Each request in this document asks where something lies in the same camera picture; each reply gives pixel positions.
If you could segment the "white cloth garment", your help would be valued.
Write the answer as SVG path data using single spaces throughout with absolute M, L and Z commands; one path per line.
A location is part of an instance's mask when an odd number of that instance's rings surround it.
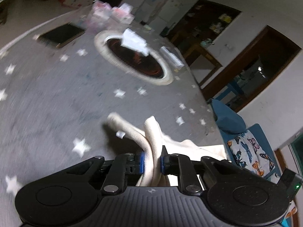
M 116 132 L 123 133 L 125 137 L 134 141 L 144 152 L 144 172 L 140 176 L 136 186 L 156 187 L 169 186 L 167 176 L 161 175 L 161 152 L 165 146 L 169 154 L 183 154 L 191 160 L 199 161 L 203 156 L 210 156 L 217 160 L 227 159 L 227 152 L 224 145 L 207 145 L 199 147 L 191 140 L 181 142 L 172 140 L 165 135 L 154 116 L 144 122 L 144 129 L 141 130 L 123 119 L 118 113 L 112 112 L 107 117 L 107 124 Z

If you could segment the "butterfly print cushion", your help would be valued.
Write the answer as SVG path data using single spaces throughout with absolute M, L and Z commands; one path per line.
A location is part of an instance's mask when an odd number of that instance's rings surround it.
M 251 131 L 246 130 L 228 140 L 227 147 L 237 166 L 264 179 L 271 180 L 271 176 L 277 176 L 273 157 L 265 152 Z

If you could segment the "blue sofa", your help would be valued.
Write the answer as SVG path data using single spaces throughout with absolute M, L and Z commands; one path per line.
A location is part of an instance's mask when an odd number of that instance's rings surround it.
M 216 125 L 219 128 L 220 134 L 224 141 L 224 146 L 226 148 L 227 155 L 231 159 L 231 162 L 236 165 L 232 154 L 227 147 L 227 141 L 236 137 L 236 135 L 243 133 L 246 130 L 251 131 L 255 136 L 261 147 L 267 152 L 270 156 L 273 157 L 273 161 L 276 165 L 276 174 L 277 176 L 271 176 L 271 182 L 277 183 L 282 175 L 283 170 L 279 167 L 278 162 L 275 158 L 274 151 L 272 150 L 263 129 L 259 124 L 254 124 L 249 128 L 246 126 L 244 120 L 240 115 L 230 109 L 227 105 L 216 99 L 210 99 L 208 101 L 209 109 L 212 111 L 215 118 Z

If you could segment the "round black induction cooktop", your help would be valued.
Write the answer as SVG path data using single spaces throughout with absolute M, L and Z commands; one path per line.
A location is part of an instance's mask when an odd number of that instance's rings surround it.
M 105 30 L 94 37 L 99 54 L 109 63 L 127 74 L 157 86 L 169 85 L 174 81 L 168 62 L 161 54 L 148 47 L 147 56 L 123 47 L 122 33 Z

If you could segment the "white remote control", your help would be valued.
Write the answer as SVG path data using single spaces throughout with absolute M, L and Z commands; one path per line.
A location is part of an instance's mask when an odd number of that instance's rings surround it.
M 170 52 L 167 47 L 162 46 L 160 48 L 160 52 L 163 54 L 163 56 L 171 63 L 176 69 L 181 69 L 184 67 L 184 63 L 176 57 L 172 52 Z

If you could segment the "wooden side table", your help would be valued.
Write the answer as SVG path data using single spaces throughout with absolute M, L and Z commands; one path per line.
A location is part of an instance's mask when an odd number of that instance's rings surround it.
M 222 64 L 202 47 L 196 38 L 186 32 L 176 32 L 170 42 L 181 52 L 200 86 L 222 67 Z

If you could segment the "white paper tissue sheet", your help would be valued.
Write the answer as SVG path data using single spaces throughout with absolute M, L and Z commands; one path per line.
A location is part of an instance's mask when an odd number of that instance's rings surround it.
M 146 40 L 129 28 L 127 28 L 122 34 L 121 46 L 133 50 L 137 53 L 141 53 L 144 56 L 149 55 L 149 49 L 147 47 Z

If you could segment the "pink tissue box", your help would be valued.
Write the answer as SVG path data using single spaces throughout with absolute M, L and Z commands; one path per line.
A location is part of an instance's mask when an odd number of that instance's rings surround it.
M 133 6 L 123 3 L 120 7 L 113 7 L 111 9 L 110 17 L 121 24 L 129 25 L 135 18 L 131 13 L 132 10 Z

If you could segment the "white refrigerator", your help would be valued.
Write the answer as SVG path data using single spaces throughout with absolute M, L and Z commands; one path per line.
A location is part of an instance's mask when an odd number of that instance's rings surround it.
M 177 0 L 166 0 L 155 18 L 149 24 L 155 33 L 160 34 L 163 31 L 169 21 L 179 11 L 180 5 L 181 3 Z

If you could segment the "small pink tissue pack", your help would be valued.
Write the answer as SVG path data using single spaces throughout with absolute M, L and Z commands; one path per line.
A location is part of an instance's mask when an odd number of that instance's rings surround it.
M 103 3 L 99 0 L 95 0 L 92 5 L 92 16 L 107 20 L 111 15 L 112 7 L 108 3 Z

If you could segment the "water dispenser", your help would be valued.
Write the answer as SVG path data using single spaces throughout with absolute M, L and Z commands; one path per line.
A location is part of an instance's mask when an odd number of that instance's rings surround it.
M 140 24 L 145 25 L 148 22 L 153 10 L 155 9 L 156 1 L 157 0 L 144 0 L 138 10 L 138 13 L 140 14 Z

